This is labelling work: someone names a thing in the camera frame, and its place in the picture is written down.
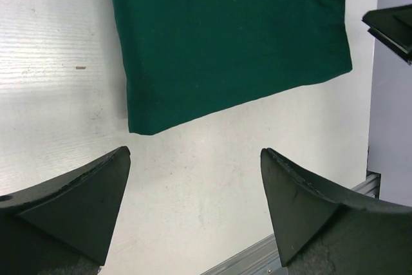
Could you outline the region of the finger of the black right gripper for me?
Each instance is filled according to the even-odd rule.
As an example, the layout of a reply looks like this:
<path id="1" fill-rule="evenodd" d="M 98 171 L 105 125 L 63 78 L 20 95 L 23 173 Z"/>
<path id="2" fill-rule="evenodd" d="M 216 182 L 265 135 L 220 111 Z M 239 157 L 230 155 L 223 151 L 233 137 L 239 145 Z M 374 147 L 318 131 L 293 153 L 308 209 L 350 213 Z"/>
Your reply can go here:
<path id="1" fill-rule="evenodd" d="M 411 64 L 411 5 L 371 10 L 362 22 L 374 38 Z"/>

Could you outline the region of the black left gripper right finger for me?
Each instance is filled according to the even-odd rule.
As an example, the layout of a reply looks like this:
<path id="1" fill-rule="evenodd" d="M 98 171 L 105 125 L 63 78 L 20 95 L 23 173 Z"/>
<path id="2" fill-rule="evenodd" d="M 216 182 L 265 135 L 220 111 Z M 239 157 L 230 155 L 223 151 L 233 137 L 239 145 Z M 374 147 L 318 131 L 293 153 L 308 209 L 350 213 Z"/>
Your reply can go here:
<path id="1" fill-rule="evenodd" d="M 372 198 L 261 151 L 281 265 L 290 274 L 410 274 L 411 208 Z"/>

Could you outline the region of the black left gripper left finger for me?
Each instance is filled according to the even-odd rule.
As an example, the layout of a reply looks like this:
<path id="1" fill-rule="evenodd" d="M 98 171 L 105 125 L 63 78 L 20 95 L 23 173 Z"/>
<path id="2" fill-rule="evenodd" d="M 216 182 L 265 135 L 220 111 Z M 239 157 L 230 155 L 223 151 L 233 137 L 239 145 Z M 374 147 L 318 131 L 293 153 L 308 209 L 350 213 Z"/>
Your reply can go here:
<path id="1" fill-rule="evenodd" d="M 1 196 L 1 274 L 98 274 L 131 167 L 128 147 Z"/>

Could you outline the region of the dark green surgical cloth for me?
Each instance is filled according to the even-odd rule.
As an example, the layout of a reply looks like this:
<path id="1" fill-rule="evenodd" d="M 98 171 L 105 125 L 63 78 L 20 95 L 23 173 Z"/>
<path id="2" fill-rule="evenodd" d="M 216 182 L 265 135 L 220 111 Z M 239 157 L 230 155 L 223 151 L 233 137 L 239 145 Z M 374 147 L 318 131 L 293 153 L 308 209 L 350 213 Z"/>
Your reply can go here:
<path id="1" fill-rule="evenodd" d="M 345 0 L 112 0 L 128 128 L 166 129 L 352 69 Z"/>

